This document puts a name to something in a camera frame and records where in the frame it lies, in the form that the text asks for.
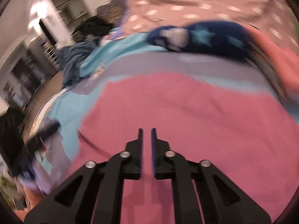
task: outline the pink fabric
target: pink fabric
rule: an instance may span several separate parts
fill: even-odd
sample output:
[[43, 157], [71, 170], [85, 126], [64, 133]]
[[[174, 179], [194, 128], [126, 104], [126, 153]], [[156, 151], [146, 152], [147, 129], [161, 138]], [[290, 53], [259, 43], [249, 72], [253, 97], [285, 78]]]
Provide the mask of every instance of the pink fabric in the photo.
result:
[[203, 20], [229, 20], [259, 28], [279, 47], [299, 53], [290, 8], [285, 0], [128, 0], [125, 35], [159, 26], [185, 26]]
[[108, 83], [83, 120], [80, 153], [85, 162], [107, 161], [144, 130], [143, 174], [125, 181], [121, 223], [173, 224], [170, 181], [153, 178], [150, 131], [186, 159], [209, 159], [274, 221], [299, 180], [298, 126], [268, 94], [242, 94], [178, 74], [140, 75]]
[[252, 26], [243, 26], [270, 58], [286, 92], [299, 98], [299, 56], [289, 48], [279, 48], [267, 35]]
[[32, 190], [24, 187], [25, 195], [30, 203], [30, 208], [25, 208], [24, 210], [16, 210], [15, 214], [19, 217], [21, 221], [24, 222], [27, 213], [36, 207], [43, 199], [44, 195], [40, 192], [33, 192]]

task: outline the silver bolt head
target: silver bolt head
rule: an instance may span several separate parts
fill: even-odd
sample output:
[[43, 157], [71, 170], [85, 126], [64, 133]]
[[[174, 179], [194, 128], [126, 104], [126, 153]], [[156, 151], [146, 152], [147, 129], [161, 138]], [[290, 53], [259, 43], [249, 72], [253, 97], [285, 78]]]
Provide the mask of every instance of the silver bolt head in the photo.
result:
[[200, 165], [203, 167], [210, 167], [211, 166], [211, 162], [209, 160], [202, 160], [200, 162]]
[[131, 154], [130, 154], [129, 152], [127, 152], [127, 151], [123, 151], [123, 152], [121, 152], [119, 155], [120, 155], [121, 157], [123, 157], [123, 158], [127, 158], [127, 157], [129, 157]]
[[175, 152], [174, 151], [167, 151], [167, 152], [165, 152], [165, 156], [167, 156], [167, 157], [174, 157], [175, 156]]
[[94, 162], [94, 161], [88, 161], [86, 164], [85, 164], [85, 167], [87, 168], [94, 168], [97, 164]]

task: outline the pink comforter with white polka dots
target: pink comforter with white polka dots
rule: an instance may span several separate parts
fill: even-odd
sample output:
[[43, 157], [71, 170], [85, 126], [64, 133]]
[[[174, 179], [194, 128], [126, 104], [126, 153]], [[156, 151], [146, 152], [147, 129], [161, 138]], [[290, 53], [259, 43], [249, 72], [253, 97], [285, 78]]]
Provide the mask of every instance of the pink comforter with white polka dots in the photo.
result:
[[251, 24], [279, 47], [299, 54], [285, 0], [128, 0], [128, 4], [130, 16], [124, 25], [125, 35], [159, 26], [223, 19]]

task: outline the star pattern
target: star pattern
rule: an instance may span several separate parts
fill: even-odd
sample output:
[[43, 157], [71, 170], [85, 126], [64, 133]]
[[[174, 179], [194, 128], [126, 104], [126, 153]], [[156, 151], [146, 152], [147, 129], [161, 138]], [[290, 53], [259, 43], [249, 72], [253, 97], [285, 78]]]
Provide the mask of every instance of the star pattern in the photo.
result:
[[191, 30], [190, 33], [192, 34], [193, 41], [195, 43], [198, 43], [200, 45], [205, 44], [212, 47], [210, 40], [215, 36], [214, 33], [209, 32], [207, 29]]
[[231, 36], [228, 36], [228, 42], [232, 45], [234, 45], [235, 47], [238, 47], [238, 48], [243, 48], [244, 44], [240, 41], [240, 40], [237, 40], [236, 38], [233, 38]]

